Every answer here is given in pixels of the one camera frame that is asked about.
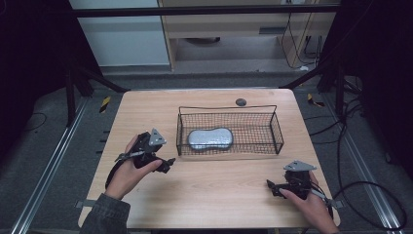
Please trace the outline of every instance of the sleeve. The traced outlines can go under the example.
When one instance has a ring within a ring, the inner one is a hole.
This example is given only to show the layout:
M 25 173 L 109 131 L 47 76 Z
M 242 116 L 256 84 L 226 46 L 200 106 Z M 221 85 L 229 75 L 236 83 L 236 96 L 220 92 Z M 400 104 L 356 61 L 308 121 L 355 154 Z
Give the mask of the sleeve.
M 80 233 L 127 234 L 131 205 L 100 194 L 82 225 Z

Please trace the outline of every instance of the wire basket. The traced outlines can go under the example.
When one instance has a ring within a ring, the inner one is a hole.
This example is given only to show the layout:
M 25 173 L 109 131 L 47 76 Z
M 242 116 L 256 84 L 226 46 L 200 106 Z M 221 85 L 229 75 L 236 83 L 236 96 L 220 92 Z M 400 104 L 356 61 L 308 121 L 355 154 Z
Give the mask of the wire basket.
M 180 106 L 176 134 L 178 155 L 279 154 L 283 138 L 276 108 L 276 105 L 220 108 Z M 195 131 L 212 133 L 221 129 L 231 133 L 230 143 L 194 143 L 189 140 Z

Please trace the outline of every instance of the wall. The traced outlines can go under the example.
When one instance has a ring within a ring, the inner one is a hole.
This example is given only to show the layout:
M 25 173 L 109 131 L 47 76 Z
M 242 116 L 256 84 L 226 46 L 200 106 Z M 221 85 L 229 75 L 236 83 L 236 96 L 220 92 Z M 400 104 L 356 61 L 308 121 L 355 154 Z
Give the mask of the wall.
M 70 0 L 70 4 L 73 9 L 158 7 L 156 0 Z M 79 22 L 103 70 L 169 66 L 160 17 L 89 18 Z

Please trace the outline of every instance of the wooden table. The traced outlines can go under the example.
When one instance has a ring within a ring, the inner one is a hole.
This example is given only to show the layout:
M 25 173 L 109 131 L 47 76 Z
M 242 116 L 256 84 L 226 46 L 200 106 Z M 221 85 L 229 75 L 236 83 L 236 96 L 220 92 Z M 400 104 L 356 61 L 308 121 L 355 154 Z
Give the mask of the wooden table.
M 179 106 L 276 105 L 284 146 L 276 154 L 178 156 Z M 291 90 L 179 90 L 125 93 L 87 199 L 96 200 L 115 158 L 131 138 L 156 128 L 168 141 L 157 156 L 176 158 L 167 174 L 148 175 L 124 201 L 131 204 L 129 228 L 286 228 L 309 224 L 289 201 L 273 197 L 266 179 L 285 183 L 283 167 L 293 160 L 317 166 L 319 186 L 331 197 L 319 160 Z M 82 225 L 91 208 L 83 208 Z M 335 222 L 340 218 L 335 212 Z

